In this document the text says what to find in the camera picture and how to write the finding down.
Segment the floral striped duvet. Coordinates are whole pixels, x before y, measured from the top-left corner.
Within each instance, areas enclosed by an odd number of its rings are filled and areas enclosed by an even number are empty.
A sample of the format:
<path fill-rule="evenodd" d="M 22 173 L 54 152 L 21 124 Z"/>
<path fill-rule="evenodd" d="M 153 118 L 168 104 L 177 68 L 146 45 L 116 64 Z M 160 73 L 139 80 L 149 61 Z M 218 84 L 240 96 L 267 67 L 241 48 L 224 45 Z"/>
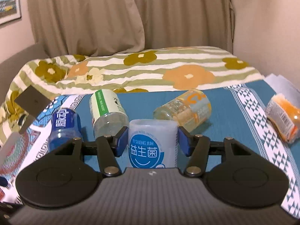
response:
<path fill-rule="evenodd" d="M 35 59 L 15 73 L 1 103 L 1 144 L 20 130 L 20 117 L 27 116 L 16 98 L 29 86 L 52 100 L 59 95 L 92 94 L 99 89 L 116 93 L 203 90 L 261 79 L 263 75 L 255 67 L 211 46 Z"/>

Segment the yellow orange label cup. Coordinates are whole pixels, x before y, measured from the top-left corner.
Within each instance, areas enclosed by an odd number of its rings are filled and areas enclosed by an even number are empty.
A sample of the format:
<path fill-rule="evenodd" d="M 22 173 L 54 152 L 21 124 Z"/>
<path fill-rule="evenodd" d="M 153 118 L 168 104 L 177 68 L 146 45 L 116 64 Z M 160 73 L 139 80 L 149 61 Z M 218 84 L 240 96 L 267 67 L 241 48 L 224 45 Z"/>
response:
<path fill-rule="evenodd" d="M 173 120 L 191 132 L 208 120 L 211 113 L 212 106 L 208 97 L 200 90 L 191 89 L 155 109 L 153 117 Z"/>

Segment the white probiotic label cup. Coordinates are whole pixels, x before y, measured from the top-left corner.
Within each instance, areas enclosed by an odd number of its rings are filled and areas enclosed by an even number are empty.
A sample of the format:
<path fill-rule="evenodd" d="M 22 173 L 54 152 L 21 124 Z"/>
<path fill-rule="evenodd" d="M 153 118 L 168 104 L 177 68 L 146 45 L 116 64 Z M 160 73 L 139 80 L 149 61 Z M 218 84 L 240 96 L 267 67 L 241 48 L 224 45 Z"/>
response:
<path fill-rule="evenodd" d="M 177 166 L 178 126 L 173 120 L 135 119 L 129 123 L 130 166 L 163 169 Z"/>

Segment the green white label cup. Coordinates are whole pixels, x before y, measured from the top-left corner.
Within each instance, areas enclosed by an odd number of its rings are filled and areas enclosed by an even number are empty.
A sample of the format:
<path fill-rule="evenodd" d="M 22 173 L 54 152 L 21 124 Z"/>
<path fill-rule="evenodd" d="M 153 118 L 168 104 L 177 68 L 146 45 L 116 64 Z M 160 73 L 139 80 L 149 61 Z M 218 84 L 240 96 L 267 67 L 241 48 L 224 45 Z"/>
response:
<path fill-rule="evenodd" d="M 129 118 L 115 92 L 97 90 L 89 99 L 94 137 L 115 136 L 129 125 Z"/>

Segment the blue label plastic cup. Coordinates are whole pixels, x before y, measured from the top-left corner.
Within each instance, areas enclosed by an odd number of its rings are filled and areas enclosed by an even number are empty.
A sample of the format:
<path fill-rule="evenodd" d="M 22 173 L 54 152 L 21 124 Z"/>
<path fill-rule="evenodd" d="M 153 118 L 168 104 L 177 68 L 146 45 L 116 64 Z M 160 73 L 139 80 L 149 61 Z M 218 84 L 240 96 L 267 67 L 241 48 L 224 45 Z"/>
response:
<path fill-rule="evenodd" d="M 61 108 L 52 114 L 48 151 L 51 152 L 73 138 L 82 138 L 78 113 L 70 108 Z"/>

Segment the framed wall picture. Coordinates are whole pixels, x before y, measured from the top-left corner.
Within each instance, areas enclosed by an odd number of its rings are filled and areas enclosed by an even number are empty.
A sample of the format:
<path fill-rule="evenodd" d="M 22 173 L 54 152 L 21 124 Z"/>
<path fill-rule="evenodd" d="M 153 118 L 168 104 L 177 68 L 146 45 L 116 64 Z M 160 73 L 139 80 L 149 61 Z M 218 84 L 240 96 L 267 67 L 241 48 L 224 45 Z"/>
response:
<path fill-rule="evenodd" d="M 0 0 L 0 25 L 21 18 L 20 0 Z"/>

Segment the beige curtain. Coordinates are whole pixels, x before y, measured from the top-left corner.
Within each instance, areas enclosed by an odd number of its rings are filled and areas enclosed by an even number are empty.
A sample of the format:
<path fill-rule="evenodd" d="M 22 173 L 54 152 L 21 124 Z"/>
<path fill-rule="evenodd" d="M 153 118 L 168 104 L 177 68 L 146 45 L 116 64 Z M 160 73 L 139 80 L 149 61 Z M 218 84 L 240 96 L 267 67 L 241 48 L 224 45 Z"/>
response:
<path fill-rule="evenodd" d="M 51 56 L 166 47 L 233 50 L 230 0 L 27 0 L 34 40 Z"/>

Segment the orange label plastic cup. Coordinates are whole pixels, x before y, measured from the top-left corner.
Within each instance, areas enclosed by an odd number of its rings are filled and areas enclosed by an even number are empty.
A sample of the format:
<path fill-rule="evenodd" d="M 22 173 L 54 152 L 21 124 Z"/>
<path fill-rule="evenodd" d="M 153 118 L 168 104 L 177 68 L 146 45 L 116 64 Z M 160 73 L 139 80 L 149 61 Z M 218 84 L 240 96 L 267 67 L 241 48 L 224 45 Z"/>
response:
<path fill-rule="evenodd" d="M 266 106 L 265 114 L 285 142 L 291 144 L 299 139 L 299 108 L 283 94 L 273 95 Z"/>

